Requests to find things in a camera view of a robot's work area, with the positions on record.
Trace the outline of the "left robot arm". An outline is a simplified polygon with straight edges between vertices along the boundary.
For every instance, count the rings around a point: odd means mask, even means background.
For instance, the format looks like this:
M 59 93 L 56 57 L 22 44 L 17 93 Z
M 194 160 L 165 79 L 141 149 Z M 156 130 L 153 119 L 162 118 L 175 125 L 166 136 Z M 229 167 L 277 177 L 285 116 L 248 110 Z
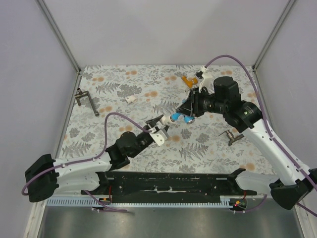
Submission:
M 146 121 L 145 126 L 140 126 L 123 114 L 115 113 L 115 116 L 126 119 L 142 132 L 135 135 L 127 131 L 113 145 L 105 143 L 102 151 L 93 156 L 63 160 L 54 159 L 51 154 L 42 155 L 25 171 L 26 184 L 22 188 L 22 195 L 28 196 L 29 201 L 35 203 L 54 194 L 86 190 L 105 194 L 109 182 L 99 176 L 127 166 L 131 158 L 138 156 L 153 143 L 162 146 L 174 122 L 170 116 L 161 115 Z

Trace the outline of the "blue plastic faucet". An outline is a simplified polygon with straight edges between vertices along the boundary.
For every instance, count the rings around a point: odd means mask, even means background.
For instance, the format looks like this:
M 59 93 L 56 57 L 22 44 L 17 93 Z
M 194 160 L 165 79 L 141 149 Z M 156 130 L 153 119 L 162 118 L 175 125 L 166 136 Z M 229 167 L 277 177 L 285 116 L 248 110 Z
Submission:
M 175 110 L 175 113 L 172 114 L 171 118 L 174 120 L 174 121 L 177 121 L 179 120 L 180 118 L 183 118 L 184 119 L 184 122 L 186 124 L 192 124 L 194 121 L 195 121 L 195 117 L 194 116 L 186 116 L 186 115 L 182 115 L 180 113 L 177 113 L 177 109 Z

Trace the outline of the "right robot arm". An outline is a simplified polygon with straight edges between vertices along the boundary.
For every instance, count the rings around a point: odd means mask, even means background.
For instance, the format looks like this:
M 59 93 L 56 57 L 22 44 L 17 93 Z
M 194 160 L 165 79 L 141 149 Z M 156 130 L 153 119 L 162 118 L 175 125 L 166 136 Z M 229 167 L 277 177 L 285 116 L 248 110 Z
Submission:
M 227 182 L 228 192 L 238 195 L 243 190 L 270 195 L 284 209 L 291 210 L 317 185 L 317 171 L 292 153 L 273 132 L 260 109 L 241 99 L 239 86 L 232 77 L 223 76 L 213 81 L 214 92 L 205 86 L 193 88 L 187 99 L 176 109 L 188 117 L 204 113 L 221 114 L 225 121 L 251 141 L 274 168 L 275 175 L 263 175 L 245 169 L 234 171 Z

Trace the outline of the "white plastic elbow fitting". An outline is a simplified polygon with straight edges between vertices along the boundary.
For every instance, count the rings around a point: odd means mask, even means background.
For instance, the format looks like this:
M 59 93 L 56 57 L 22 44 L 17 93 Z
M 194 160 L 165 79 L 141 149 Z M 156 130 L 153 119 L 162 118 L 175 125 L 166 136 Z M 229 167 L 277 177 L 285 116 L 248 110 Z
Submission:
M 174 120 L 171 118 L 171 115 L 163 115 L 159 121 L 164 126 L 171 126 L 172 124 L 174 124 Z

